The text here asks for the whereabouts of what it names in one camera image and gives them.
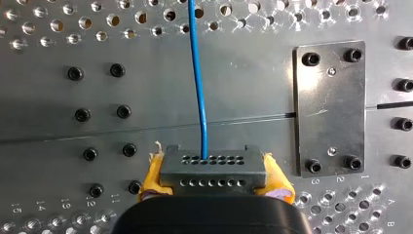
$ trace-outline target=hex socket screw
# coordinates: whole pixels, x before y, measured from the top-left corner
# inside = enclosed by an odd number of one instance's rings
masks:
[[[307,53],[302,58],[302,62],[306,66],[317,66],[320,60],[321,57],[317,53]]]
[[[311,159],[306,163],[307,170],[312,174],[317,174],[322,169],[322,165],[317,159]]]
[[[397,89],[402,92],[410,93],[413,91],[413,80],[402,79],[397,83]]]
[[[363,57],[363,52],[360,49],[349,49],[344,54],[344,60],[347,62],[359,62]]]
[[[404,51],[413,50],[413,37],[404,37],[398,42],[398,48]]]
[[[413,121],[407,118],[399,118],[397,122],[395,122],[395,127],[404,132],[409,132],[413,129]]]
[[[394,163],[402,169],[408,169],[412,166],[411,159],[406,156],[397,156],[394,160]]]
[[[360,170],[362,168],[362,161],[356,156],[348,156],[344,160],[344,165],[353,171]]]

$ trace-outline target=black bolt head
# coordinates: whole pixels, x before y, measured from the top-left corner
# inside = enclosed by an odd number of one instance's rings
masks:
[[[405,51],[413,50],[413,37],[404,37],[398,42],[398,48]]]
[[[67,78],[72,81],[80,81],[84,77],[83,70],[79,67],[70,67],[67,70]]]
[[[90,147],[87,148],[84,152],[83,152],[83,157],[87,160],[87,161],[93,161],[96,157],[97,157],[98,151],[97,149]]]
[[[110,74],[114,77],[117,77],[117,78],[120,78],[120,77],[124,76],[126,72],[127,71],[126,71],[125,67],[122,66],[119,63],[114,63],[110,67]]]
[[[141,182],[139,182],[137,180],[134,180],[134,181],[131,182],[128,190],[129,190],[130,194],[136,195],[136,194],[139,193],[139,190],[140,190],[141,186],[142,186]]]
[[[89,194],[94,197],[98,198],[100,197],[104,192],[104,187],[100,183],[95,183],[92,185],[91,189],[89,190]]]
[[[362,50],[359,50],[359,49],[349,49],[344,54],[344,59],[347,62],[359,62],[361,61],[362,57],[363,57],[363,52]]]
[[[131,108],[127,105],[121,105],[118,107],[116,113],[118,114],[119,118],[128,119],[131,116]]]
[[[127,143],[124,148],[122,149],[122,152],[124,153],[125,156],[131,157],[133,156],[137,151],[137,148],[134,144],[132,143]]]
[[[319,160],[312,159],[306,163],[307,170],[312,174],[317,174],[322,169],[322,165]]]
[[[320,60],[321,57],[316,53],[307,53],[302,58],[302,62],[306,66],[317,66]]]
[[[91,119],[91,116],[92,114],[90,110],[84,109],[84,108],[76,110],[76,113],[75,113],[75,119],[79,122],[86,122],[89,119]]]

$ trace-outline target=hole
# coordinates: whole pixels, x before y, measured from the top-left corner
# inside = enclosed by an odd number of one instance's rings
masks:
[[[208,183],[207,183],[210,187],[213,187],[216,185],[216,181],[211,179]]]
[[[358,206],[361,208],[361,209],[363,209],[363,210],[366,210],[366,209],[368,209],[369,207],[370,207],[370,203],[368,203],[367,201],[361,201],[359,204],[358,204]]]
[[[261,9],[259,2],[248,3],[248,10],[251,14],[257,13]]]
[[[362,223],[360,224],[360,226],[358,227],[358,229],[359,229],[360,231],[367,231],[369,227],[370,227],[370,225],[368,225],[367,222],[362,222]]]
[[[306,0],[306,6],[308,8],[314,8],[317,5],[317,0]]]
[[[197,9],[195,9],[195,18],[200,19],[203,16],[204,16],[204,9],[202,9],[201,7],[197,7]]]
[[[355,214],[349,214],[349,220],[354,221],[357,219],[357,215]]]
[[[324,218],[324,221],[323,221],[324,224],[330,224],[331,222],[333,222],[333,217],[332,216],[326,216]]]
[[[271,25],[274,24],[275,21],[276,21],[276,20],[274,19],[274,17],[271,17],[271,16],[266,17],[266,18],[265,18],[265,25],[266,25],[266,26],[271,26]]]
[[[92,21],[89,18],[82,17],[79,19],[79,26],[84,30],[88,30],[92,27]]]
[[[344,205],[343,203],[337,203],[334,209],[336,212],[341,213],[346,209],[346,205]]]
[[[63,12],[68,16],[73,15],[75,11],[76,11],[75,7],[71,4],[66,4],[63,6]]]
[[[334,231],[336,233],[344,233],[346,231],[346,227],[344,227],[343,225],[338,225],[336,226],[336,228],[334,229]]]
[[[201,187],[207,186],[207,182],[206,182],[205,180],[201,179],[201,180],[200,180],[200,186],[201,186]]]
[[[99,32],[96,34],[96,40],[97,40],[97,41],[103,42],[103,41],[106,41],[106,39],[107,39],[107,33],[106,33],[106,32],[104,32],[104,31],[99,31]]]
[[[285,10],[289,6],[288,0],[279,0],[277,1],[277,9],[280,11]]]
[[[18,0],[19,4],[22,4],[23,6],[27,5],[30,2],[30,0]]]
[[[99,2],[93,2],[91,7],[94,12],[100,12],[102,10],[102,5]]]
[[[173,21],[173,20],[175,20],[175,18],[176,18],[176,13],[175,13],[174,10],[172,10],[172,9],[166,9],[166,10],[164,11],[164,19],[165,19],[166,21]]]
[[[351,198],[351,199],[355,199],[356,196],[357,196],[357,193],[355,191],[351,191],[349,193],[349,198]]]
[[[300,22],[303,20],[303,15],[301,13],[294,14],[295,21]]]
[[[321,207],[320,206],[313,206],[313,207],[310,208],[310,212],[313,215],[318,215],[318,214],[321,213]]]
[[[349,17],[356,17],[358,16],[358,9],[357,8],[351,8],[348,12]]]
[[[192,186],[192,187],[195,187],[195,186],[197,186],[197,181],[194,180],[194,179],[191,179],[191,180],[189,180],[189,185]]]
[[[383,15],[386,12],[386,7],[380,6],[376,9],[377,15]]]
[[[211,31],[215,31],[216,29],[218,29],[218,22],[216,22],[216,21],[211,22],[211,23],[209,24],[209,29],[210,29]]]
[[[149,3],[149,6],[156,7],[159,5],[159,0],[149,0],[148,3]]]
[[[119,24],[119,22],[121,21],[119,19],[118,16],[110,14],[107,18],[107,24],[109,24],[109,26],[117,26]]]
[[[218,181],[218,186],[222,187],[225,186],[225,180],[221,179]]]
[[[119,1],[119,8],[120,9],[128,9],[132,6],[131,1],[130,0],[121,0]]]
[[[237,21],[237,28],[245,28],[246,20],[245,19],[238,19]]]
[[[42,37],[42,39],[40,39],[40,45],[43,47],[50,47],[53,45],[53,41],[48,37]]]
[[[146,13],[143,12],[136,13],[136,15],[134,15],[134,18],[136,19],[137,23],[146,23],[147,21]]]
[[[156,27],[152,28],[152,35],[153,36],[156,36],[156,37],[161,36],[162,33],[163,33],[163,30],[160,26],[156,26]]]
[[[328,19],[330,19],[331,14],[330,14],[329,11],[322,11],[321,16],[322,16],[323,20],[328,20]]]
[[[11,47],[13,50],[22,51],[27,46],[27,42],[24,39],[15,39],[11,42]]]
[[[34,31],[36,30],[36,26],[32,22],[26,22],[21,29],[27,35],[33,35]]]
[[[335,4],[335,5],[343,5],[344,4],[344,2],[345,2],[345,0],[333,0],[333,3]]]
[[[245,186],[246,185],[246,182],[245,182],[245,180],[238,180],[238,182],[237,182],[237,185],[239,186],[239,187],[243,187],[243,186]]]
[[[82,41],[82,38],[79,34],[70,34],[66,37],[67,43],[71,45],[76,45]]]
[[[186,33],[188,33],[189,32],[189,25],[188,24],[182,24],[181,26],[180,26],[180,31],[183,33],[183,34],[186,34]]]
[[[182,179],[182,180],[180,181],[180,184],[181,184],[181,186],[185,187],[185,186],[188,185],[188,181],[185,180],[185,179]]]
[[[52,28],[52,31],[54,32],[61,32],[63,31],[63,28],[64,28],[63,22],[60,21],[59,19],[55,19],[51,22],[51,28]]]
[[[222,16],[229,17],[232,13],[232,6],[229,4],[221,5],[221,7],[219,8],[219,12]]]
[[[48,14],[48,10],[44,7],[37,7],[35,9],[33,9],[33,15],[36,18],[44,18],[46,15]]]
[[[315,227],[314,229],[314,234],[321,234],[321,229],[319,227]]]

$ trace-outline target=metal plate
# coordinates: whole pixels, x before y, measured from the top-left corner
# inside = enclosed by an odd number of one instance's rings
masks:
[[[167,147],[160,183],[177,195],[250,194],[265,187],[266,172],[259,148],[209,151],[202,160],[197,151]]]
[[[349,62],[344,54],[359,49],[359,62]],[[308,66],[304,59],[316,53],[319,64]],[[333,176],[362,172],[345,168],[347,157],[364,159],[365,60],[363,42],[302,46],[295,51],[298,147],[301,174]],[[321,170],[307,169],[318,160]]]

